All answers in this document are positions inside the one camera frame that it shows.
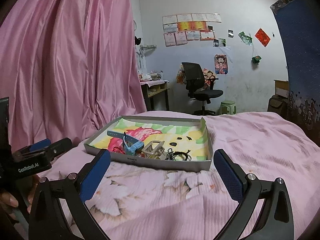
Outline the left hand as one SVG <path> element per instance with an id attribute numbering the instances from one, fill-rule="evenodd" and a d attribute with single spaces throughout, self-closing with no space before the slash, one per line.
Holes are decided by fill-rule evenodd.
<path id="1" fill-rule="evenodd" d="M 39 176 L 37 174 L 32 176 L 32 184 L 30 184 L 27 189 L 30 190 L 26 199 L 28 201 L 28 213 L 31 212 L 31 206 L 33 203 L 34 194 L 39 183 Z M 19 205 L 17 199 L 8 192 L 1 191 L 1 207 L 2 209 L 9 215 L 13 220 L 17 220 L 15 214 L 13 213 L 13 209 L 17 208 Z"/>

